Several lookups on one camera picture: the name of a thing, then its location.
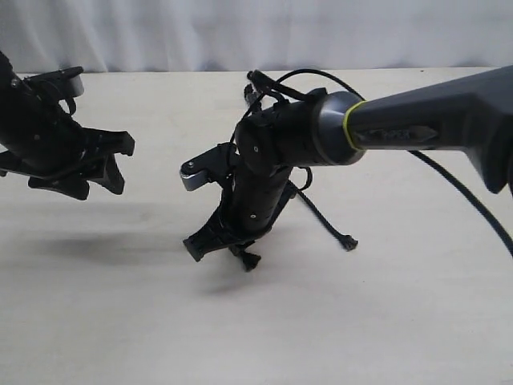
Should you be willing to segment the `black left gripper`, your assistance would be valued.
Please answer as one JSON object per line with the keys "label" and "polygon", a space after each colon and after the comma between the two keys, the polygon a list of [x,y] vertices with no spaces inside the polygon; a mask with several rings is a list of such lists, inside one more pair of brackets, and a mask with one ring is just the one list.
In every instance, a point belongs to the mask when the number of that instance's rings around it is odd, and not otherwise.
{"label": "black left gripper", "polygon": [[[76,109],[74,98],[61,100]],[[79,201],[87,199],[90,183],[121,195],[125,180],[114,155],[132,156],[134,138],[127,131],[83,128],[73,120],[72,111],[63,110],[61,100],[23,79],[1,79],[1,145],[6,148],[1,175],[31,175],[30,188]],[[43,180],[35,175],[63,177]]]}

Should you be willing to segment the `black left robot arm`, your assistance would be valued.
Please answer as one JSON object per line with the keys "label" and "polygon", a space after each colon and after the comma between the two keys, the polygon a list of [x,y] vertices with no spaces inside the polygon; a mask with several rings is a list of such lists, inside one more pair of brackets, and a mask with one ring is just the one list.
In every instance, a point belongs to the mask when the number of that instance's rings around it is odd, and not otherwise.
{"label": "black left robot arm", "polygon": [[74,120],[84,93],[82,67],[18,76],[1,56],[1,174],[27,176],[30,188],[87,199],[90,184],[123,193],[116,154],[132,156],[126,131],[85,128]]}

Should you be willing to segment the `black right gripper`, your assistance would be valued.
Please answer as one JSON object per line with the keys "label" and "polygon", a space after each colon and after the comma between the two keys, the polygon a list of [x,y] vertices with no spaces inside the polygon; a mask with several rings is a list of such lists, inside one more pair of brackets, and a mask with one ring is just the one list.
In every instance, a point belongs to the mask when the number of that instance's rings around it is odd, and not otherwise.
{"label": "black right gripper", "polygon": [[221,227],[204,225],[183,244],[194,261],[211,252],[227,249],[235,257],[257,257],[248,248],[272,227],[272,216],[292,169],[279,166],[270,174],[257,174],[242,160],[231,168],[231,177],[221,195]]}

